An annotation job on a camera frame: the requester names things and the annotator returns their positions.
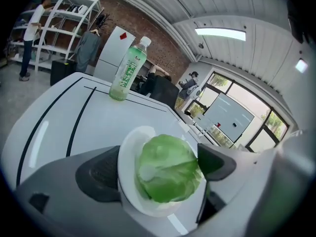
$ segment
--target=gray cloth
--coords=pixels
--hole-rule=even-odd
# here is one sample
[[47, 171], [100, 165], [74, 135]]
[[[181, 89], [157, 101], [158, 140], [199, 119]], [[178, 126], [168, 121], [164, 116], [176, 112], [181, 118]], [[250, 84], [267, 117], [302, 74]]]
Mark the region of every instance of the gray cloth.
[[192, 86], [196, 84], [197, 84], [197, 79], [192, 78], [186, 84], [181, 85], [182, 90], [179, 93], [179, 97], [186, 100], [189, 97], [189, 95], [187, 94], [188, 88], [191, 88]]
[[97, 51], [101, 42], [101, 38], [91, 32], [85, 32], [80, 40], [77, 51], [77, 71], [85, 72], [89, 61], [93, 61], [97, 55]]

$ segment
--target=green tea bottle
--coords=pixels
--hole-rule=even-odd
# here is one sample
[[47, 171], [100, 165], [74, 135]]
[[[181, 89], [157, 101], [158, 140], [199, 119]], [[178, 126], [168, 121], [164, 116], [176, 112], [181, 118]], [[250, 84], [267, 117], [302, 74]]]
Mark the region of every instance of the green tea bottle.
[[147, 47], [151, 42], [149, 38], [142, 37], [137, 45], [128, 49], [115, 74], [109, 92], [110, 97], [119, 101], [126, 99], [138, 71], [147, 59]]

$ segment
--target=refrigerator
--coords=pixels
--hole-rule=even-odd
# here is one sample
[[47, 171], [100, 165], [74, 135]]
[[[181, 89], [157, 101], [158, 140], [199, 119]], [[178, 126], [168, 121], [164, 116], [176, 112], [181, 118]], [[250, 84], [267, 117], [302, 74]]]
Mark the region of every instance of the refrigerator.
[[134, 39], [134, 35], [116, 26], [103, 47], [93, 76], [112, 83], [119, 65]]

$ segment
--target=lettuce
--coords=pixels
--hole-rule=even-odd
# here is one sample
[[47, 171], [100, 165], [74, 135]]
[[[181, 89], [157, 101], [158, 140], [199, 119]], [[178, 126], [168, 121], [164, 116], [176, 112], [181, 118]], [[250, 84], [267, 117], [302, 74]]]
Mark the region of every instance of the lettuce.
[[198, 159], [189, 144], [165, 134], [144, 145], [136, 175], [148, 196], [160, 203], [186, 200], [201, 181]]

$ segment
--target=fluorescent light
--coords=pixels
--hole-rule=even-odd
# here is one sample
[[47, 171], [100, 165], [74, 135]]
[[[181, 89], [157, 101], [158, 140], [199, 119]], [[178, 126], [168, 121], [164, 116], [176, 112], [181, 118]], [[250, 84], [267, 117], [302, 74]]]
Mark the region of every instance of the fluorescent light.
[[214, 35], [246, 41], [246, 32], [228, 28], [196, 28], [198, 35]]
[[304, 73], [307, 67], [308, 67], [307, 63], [303, 61], [302, 59], [300, 59], [295, 66], [295, 68], [301, 73]]

